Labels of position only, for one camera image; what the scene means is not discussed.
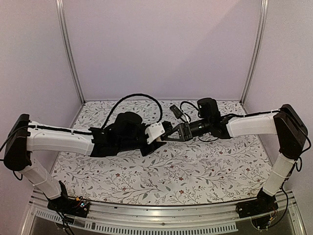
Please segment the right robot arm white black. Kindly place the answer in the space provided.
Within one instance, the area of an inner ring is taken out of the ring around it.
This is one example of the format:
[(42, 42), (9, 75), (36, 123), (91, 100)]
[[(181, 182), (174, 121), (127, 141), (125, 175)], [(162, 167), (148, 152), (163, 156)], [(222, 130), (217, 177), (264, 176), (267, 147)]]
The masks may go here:
[(272, 171), (262, 187), (262, 196), (253, 202), (256, 213), (264, 213), (272, 205), (273, 197), (292, 173), (296, 161), (308, 150), (308, 130), (293, 107), (284, 104), (278, 110), (258, 112), (248, 115), (227, 114), (221, 116), (216, 100), (202, 98), (197, 101), (200, 120), (181, 123), (161, 136), (163, 141), (172, 141), (170, 136), (177, 132), (176, 141), (211, 134), (228, 140), (246, 135), (276, 135), (279, 154)]

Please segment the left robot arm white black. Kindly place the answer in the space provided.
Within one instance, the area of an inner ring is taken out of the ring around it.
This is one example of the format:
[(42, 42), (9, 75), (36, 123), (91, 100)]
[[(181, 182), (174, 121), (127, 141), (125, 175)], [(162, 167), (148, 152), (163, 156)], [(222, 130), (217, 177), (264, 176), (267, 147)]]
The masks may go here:
[(3, 143), (3, 163), (7, 169), (21, 173), (40, 189), (61, 212), (69, 212), (73, 203), (65, 187), (54, 179), (31, 154), (34, 151), (78, 153), (103, 158), (120, 152), (140, 150), (147, 156), (163, 146), (158, 139), (165, 134), (162, 123), (144, 124), (132, 112), (121, 113), (106, 128), (66, 129), (43, 125), (22, 114)]

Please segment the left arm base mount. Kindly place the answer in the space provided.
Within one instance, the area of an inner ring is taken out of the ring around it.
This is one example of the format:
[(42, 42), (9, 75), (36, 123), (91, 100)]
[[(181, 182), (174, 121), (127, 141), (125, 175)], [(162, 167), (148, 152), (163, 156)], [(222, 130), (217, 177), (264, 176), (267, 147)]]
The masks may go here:
[(49, 199), (47, 208), (61, 214), (87, 218), (90, 208), (90, 200), (82, 196), (77, 198), (68, 197), (65, 185), (59, 181), (61, 194), (56, 199)]

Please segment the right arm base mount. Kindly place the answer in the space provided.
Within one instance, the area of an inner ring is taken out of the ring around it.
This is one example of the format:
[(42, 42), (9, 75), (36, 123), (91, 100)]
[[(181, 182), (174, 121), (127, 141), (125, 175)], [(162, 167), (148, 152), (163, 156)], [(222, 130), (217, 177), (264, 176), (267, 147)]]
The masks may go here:
[(236, 204), (236, 213), (240, 218), (256, 216), (277, 209), (276, 197), (266, 194), (263, 189), (260, 189), (256, 199)]

